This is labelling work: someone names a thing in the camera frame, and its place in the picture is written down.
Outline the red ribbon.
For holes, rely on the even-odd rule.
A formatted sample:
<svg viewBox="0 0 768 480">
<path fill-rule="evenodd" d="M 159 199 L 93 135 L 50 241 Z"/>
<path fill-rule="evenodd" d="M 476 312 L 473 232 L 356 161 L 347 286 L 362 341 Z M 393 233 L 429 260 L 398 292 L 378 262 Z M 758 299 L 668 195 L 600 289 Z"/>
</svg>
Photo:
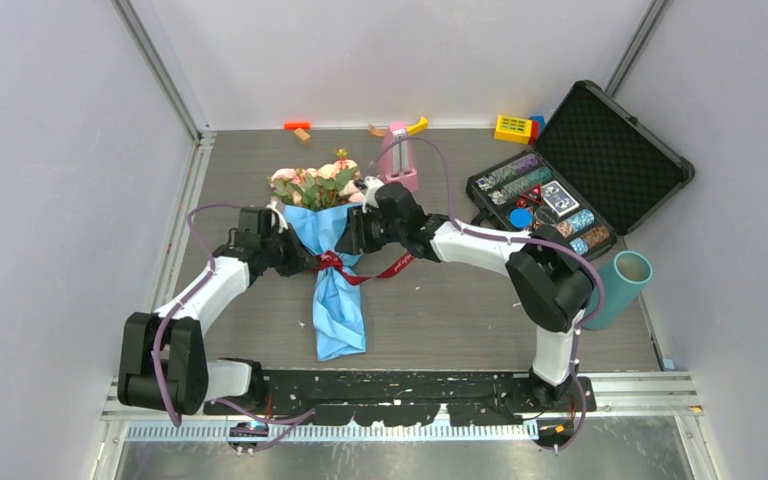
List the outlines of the red ribbon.
<svg viewBox="0 0 768 480">
<path fill-rule="evenodd" d="M 349 254 L 326 251 L 317 256 L 319 271 L 331 273 L 338 280 L 350 286 L 359 286 L 368 280 L 392 279 L 403 272 L 415 257 L 404 251 L 399 256 L 377 254 L 352 256 Z"/>
</svg>

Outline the pink flower bouquet blue wrap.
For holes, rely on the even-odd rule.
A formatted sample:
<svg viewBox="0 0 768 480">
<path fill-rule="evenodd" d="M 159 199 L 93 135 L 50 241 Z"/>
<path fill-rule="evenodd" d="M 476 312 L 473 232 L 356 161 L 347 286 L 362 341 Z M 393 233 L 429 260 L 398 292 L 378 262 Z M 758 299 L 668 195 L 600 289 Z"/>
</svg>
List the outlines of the pink flower bouquet blue wrap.
<svg viewBox="0 0 768 480">
<path fill-rule="evenodd" d="M 350 209 L 363 201 L 356 186 L 360 171 L 347 149 L 335 154 L 331 163 L 281 168 L 268 180 L 272 199 L 284 206 L 283 217 L 317 264 L 312 323 L 320 361 L 366 351 L 360 287 L 349 280 L 359 257 L 337 251 Z"/>
</svg>

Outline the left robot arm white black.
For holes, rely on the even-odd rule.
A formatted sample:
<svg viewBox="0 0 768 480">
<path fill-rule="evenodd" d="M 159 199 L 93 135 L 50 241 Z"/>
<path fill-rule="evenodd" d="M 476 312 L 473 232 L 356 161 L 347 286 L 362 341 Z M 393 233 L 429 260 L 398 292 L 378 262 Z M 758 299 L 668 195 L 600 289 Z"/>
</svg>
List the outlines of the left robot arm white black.
<svg viewBox="0 0 768 480">
<path fill-rule="evenodd" d="M 178 424 L 206 403 L 258 412 L 268 397 L 259 362 L 207 358 L 204 337 L 220 314 L 265 272 L 289 277 L 317 266 L 271 201 L 242 207 L 226 242 L 207 252 L 202 272 L 176 297 L 124 324 L 117 398 L 126 406 L 164 411 Z"/>
</svg>

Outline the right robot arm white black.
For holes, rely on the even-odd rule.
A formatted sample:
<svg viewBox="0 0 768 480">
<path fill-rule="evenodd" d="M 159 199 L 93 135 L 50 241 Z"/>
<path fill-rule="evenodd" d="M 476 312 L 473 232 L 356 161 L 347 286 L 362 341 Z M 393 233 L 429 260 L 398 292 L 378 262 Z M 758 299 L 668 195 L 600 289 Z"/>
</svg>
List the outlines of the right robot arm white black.
<svg viewBox="0 0 768 480">
<path fill-rule="evenodd" d="M 373 253 L 396 243 L 417 259 L 461 263 L 508 278 L 536 326 L 536 350 L 526 391 L 544 410 L 571 395 L 577 372 L 580 322 L 597 282 L 594 268 L 550 227 L 535 234 L 469 226 L 427 214 L 400 183 L 376 177 L 353 180 L 342 253 Z"/>
</svg>

